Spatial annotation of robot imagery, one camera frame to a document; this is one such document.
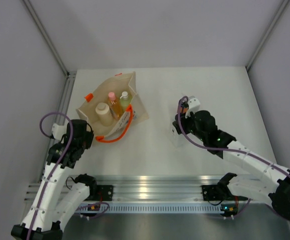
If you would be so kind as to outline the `white bottle dark grey cap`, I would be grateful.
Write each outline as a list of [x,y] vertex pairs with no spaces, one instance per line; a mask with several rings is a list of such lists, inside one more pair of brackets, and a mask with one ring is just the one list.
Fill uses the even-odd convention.
[[173,124],[171,125],[171,141],[176,147],[181,147],[187,142],[182,133],[178,134],[177,128]]

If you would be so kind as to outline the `orange bottle pink cap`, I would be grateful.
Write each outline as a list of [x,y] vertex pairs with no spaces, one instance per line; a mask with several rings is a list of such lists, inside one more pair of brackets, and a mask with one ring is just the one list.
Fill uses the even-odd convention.
[[119,120],[124,114],[122,107],[121,107],[121,104],[120,104],[120,100],[118,99],[116,94],[111,91],[108,93],[107,101],[108,101],[108,105],[109,105],[109,108],[110,108],[113,116],[117,120]]

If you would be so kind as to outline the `beige canvas bag orange handles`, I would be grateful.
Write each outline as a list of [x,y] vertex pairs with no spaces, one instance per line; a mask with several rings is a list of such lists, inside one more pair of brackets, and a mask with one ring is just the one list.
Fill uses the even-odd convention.
[[103,81],[76,109],[79,118],[90,124],[95,140],[115,143],[132,125],[149,118],[137,93],[136,73],[117,74]]

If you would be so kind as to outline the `beige round cap bottle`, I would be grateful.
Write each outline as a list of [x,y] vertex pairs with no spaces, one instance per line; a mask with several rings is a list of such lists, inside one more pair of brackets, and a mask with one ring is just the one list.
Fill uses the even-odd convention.
[[100,102],[95,107],[95,112],[99,118],[100,123],[105,126],[109,127],[113,124],[114,119],[110,110],[110,107],[107,103]]

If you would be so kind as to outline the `blue orange pump bottle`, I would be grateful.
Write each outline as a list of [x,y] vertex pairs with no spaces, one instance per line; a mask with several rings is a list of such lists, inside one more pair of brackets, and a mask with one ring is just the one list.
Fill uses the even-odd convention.
[[185,99],[182,101],[180,106],[180,113],[185,114],[189,109],[188,101]]

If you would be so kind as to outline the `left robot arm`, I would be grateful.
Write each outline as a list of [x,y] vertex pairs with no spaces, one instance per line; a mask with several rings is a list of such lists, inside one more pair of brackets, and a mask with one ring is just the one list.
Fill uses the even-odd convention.
[[59,142],[48,151],[44,174],[35,199],[20,224],[13,226],[16,240],[60,240],[72,215],[80,204],[97,193],[97,181],[80,174],[65,197],[62,189],[76,162],[92,145],[94,133],[85,120],[70,120],[67,126],[54,126],[52,138]]

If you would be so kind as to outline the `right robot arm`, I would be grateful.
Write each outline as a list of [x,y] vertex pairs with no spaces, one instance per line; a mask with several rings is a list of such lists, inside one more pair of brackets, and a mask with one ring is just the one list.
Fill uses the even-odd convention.
[[173,130],[200,149],[232,163],[254,177],[226,173],[217,183],[223,199],[244,197],[266,204],[275,214],[290,221],[290,168],[271,162],[254,153],[234,136],[219,129],[206,110],[183,112],[180,107]]

